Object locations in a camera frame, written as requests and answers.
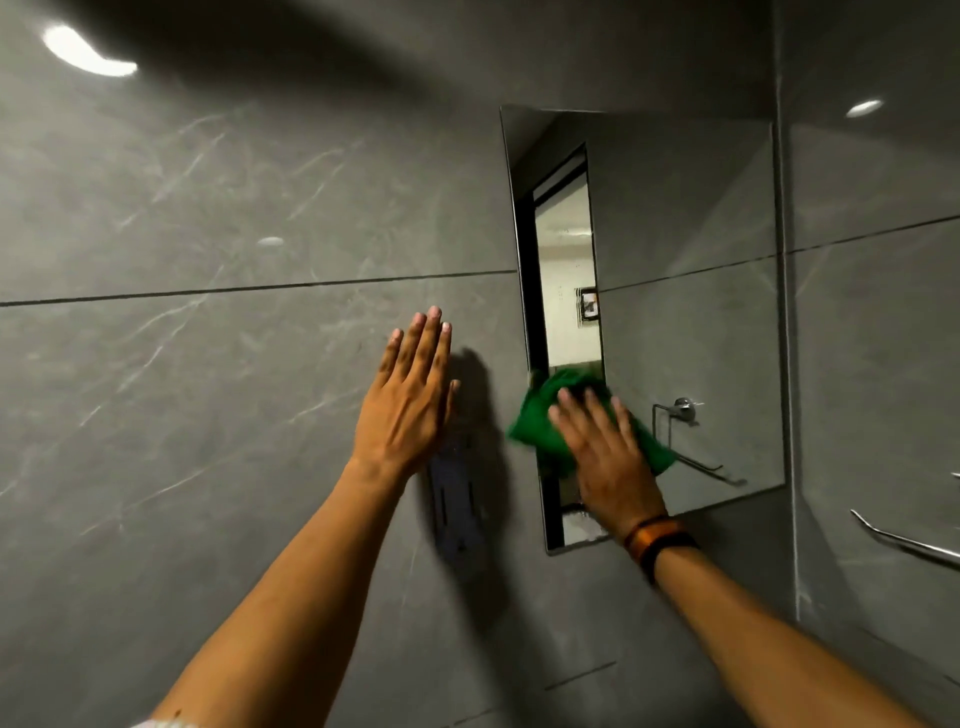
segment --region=metal bar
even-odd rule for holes
[[[922,544],[919,541],[914,541],[913,539],[908,539],[904,536],[898,536],[896,533],[880,530],[879,528],[870,525],[867,520],[863,518],[863,516],[854,511],[852,508],[850,509],[850,512],[853,513],[853,516],[876,536],[889,539],[896,544],[901,544],[902,546],[906,546],[914,551],[919,551],[927,556],[932,556],[935,559],[949,561],[954,566],[960,566],[960,553],[957,553],[956,551],[951,551],[948,548],[940,548],[939,546],[931,546],[930,544]]]

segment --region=green cloth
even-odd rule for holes
[[[610,390],[600,377],[580,369],[558,369],[553,376],[544,379],[532,377],[530,389],[520,406],[520,413],[507,430],[507,436],[537,449],[544,464],[551,468],[557,477],[564,477],[576,470],[576,462],[564,438],[547,417],[547,410],[557,401],[560,390],[566,387],[577,400],[583,400],[584,391],[589,387],[614,419],[610,404]],[[634,426],[636,443],[654,475],[663,473],[677,461],[673,450],[661,445],[646,427],[630,416]]]

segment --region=hand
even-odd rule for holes
[[[586,407],[562,389],[550,407],[550,422],[577,460],[580,497],[600,524],[622,544],[634,526],[666,515],[663,496],[636,445],[630,413],[616,397],[616,426],[589,389]]]
[[[360,408],[350,459],[397,482],[405,483],[433,454],[460,386],[446,381],[451,326],[441,325],[440,316],[432,306],[427,316],[414,316],[406,336],[399,328],[391,334]]]

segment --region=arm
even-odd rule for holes
[[[333,492],[207,640],[153,714],[203,728],[322,725],[407,479],[432,453],[459,382],[434,306],[394,331]]]
[[[550,411],[577,458],[584,504],[623,543],[634,527],[666,515],[629,414],[613,423],[596,397],[561,392]],[[657,585],[690,625],[733,697],[761,728],[923,728],[923,724],[819,643],[769,613],[696,548],[666,548]]]

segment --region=forearm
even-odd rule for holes
[[[765,610],[693,548],[668,548],[657,582],[760,728],[923,728],[821,645]]]
[[[323,723],[347,668],[395,475],[348,464],[324,505],[207,641],[155,717],[204,728]]]

